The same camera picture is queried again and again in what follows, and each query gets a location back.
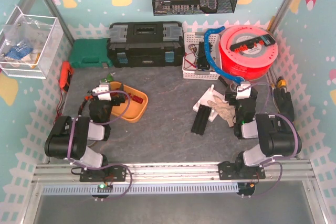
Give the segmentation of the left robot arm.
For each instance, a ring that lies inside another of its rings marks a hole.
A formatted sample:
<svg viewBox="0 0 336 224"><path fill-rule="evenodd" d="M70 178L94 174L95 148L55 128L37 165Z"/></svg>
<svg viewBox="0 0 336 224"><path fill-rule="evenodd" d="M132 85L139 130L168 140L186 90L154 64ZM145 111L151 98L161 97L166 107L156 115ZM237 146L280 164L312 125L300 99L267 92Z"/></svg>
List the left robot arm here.
<svg viewBox="0 0 336 224"><path fill-rule="evenodd" d="M84 98L77 116L60 116L45 143L48 157L64 159L75 166L73 175L80 182L101 182L101 188L111 188L113 182L126 178L125 165L110 165L105 155L95 152L89 142L107 141L111 133L111 113L116 106L130 106L131 98L123 86L112 90L109 84L95 87Z"/></svg>

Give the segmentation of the black aluminium extrusion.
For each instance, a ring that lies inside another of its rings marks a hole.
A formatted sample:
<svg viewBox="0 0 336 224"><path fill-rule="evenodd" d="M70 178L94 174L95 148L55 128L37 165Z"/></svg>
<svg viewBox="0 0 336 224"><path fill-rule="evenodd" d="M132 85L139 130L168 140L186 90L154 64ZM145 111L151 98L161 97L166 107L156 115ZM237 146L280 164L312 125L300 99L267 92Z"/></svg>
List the black aluminium extrusion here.
<svg viewBox="0 0 336 224"><path fill-rule="evenodd" d="M200 136L204 135L211 110L212 108L209 106L205 106L205 105L199 106L198 112L196 114L194 123L191 128L192 133L195 133Z"/></svg>

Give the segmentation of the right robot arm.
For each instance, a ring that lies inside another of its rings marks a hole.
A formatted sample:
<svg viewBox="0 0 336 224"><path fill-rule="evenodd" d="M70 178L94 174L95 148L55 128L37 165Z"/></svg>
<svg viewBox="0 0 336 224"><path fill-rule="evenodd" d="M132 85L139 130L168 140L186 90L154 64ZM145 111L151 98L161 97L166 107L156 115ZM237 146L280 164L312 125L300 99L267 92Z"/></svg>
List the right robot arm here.
<svg viewBox="0 0 336 224"><path fill-rule="evenodd" d="M221 180L264 179L264 169L277 159L292 158L302 149L302 141L295 129L293 104L285 86L269 87L278 110L277 114L256 113L257 90L249 82L236 89L227 88L225 101L234 106L232 119L234 135L238 139L257 139L253 148L240 152L233 163L218 165Z"/></svg>

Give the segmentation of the white peg board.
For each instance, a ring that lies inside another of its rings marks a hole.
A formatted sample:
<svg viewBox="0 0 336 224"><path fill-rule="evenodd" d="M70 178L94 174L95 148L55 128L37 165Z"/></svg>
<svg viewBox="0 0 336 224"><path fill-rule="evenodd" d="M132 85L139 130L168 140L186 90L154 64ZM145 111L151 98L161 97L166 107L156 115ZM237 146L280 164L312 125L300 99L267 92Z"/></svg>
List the white peg board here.
<svg viewBox="0 0 336 224"><path fill-rule="evenodd" d="M205 91L205 93L199 98L199 100L194 104L193 111L198 112L200 105L209 106L208 101L216 102L214 99L214 95L219 97L222 102L227 103L227 101L225 101L225 95L217 92L214 89L214 84L212 84ZM217 116L218 116L218 113L214 109L211 109L208 120L210 122L213 122Z"/></svg>

